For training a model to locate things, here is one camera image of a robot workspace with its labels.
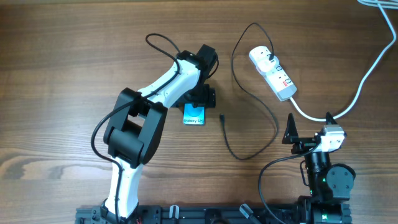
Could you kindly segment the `blue Galaxy smartphone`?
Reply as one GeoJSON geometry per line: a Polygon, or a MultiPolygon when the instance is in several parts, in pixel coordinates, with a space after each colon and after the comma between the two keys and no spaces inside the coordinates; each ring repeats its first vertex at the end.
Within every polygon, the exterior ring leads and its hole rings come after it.
{"type": "Polygon", "coordinates": [[[183,110],[183,124],[185,125],[204,125],[205,124],[205,108],[196,107],[192,104],[185,104],[183,110]]]}

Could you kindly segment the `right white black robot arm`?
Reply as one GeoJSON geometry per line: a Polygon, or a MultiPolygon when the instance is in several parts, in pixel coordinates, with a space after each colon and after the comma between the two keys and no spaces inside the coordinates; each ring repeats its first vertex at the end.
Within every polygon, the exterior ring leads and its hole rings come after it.
{"type": "Polygon", "coordinates": [[[313,137],[301,138],[293,114],[287,118],[283,144],[291,144],[291,153],[303,156],[300,166],[304,184],[310,196],[298,199],[301,223],[352,223],[351,210],[346,203],[354,187],[355,171],[346,164],[332,164],[330,154],[341,148],[346,132],[330,113],[326,125],[313,137]]]}

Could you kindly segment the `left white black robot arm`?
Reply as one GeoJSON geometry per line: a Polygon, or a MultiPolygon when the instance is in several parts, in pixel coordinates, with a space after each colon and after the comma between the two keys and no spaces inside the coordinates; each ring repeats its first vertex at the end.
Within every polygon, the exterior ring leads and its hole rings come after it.
{"type": "Polygon", "coordinates": [[[120,92],[114,109],[103,119],[108,124],[103,141],[113,164],[109,196],[101,205],[101,218],[108,223],[135,219],[142,170],[159,146],[169,108],[215,107],[215,89],[206,83],[218,61],[215,49],[202,45],[197,53],[184,50],[173,60],[154,83],[120,92]]]}

